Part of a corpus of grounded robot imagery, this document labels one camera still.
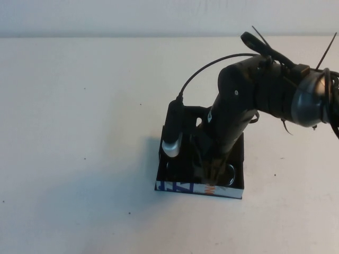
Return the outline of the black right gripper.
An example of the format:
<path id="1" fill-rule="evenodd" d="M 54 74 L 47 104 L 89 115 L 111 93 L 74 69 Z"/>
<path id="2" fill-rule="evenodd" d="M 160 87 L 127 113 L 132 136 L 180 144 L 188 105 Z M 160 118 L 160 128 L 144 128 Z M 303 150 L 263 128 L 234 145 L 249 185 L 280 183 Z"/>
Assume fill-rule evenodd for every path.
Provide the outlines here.
<path id="1" fill-rule="evenodd" d="M 198 107 L 198 117 L 202 118 L 202 122 L 195 144 L 200 157 L 193 159 L 197 181 L 217 184 L 226 166 L 226 159 L 219 157 L 228 157 L 254 115 L 254 109 Z"/>

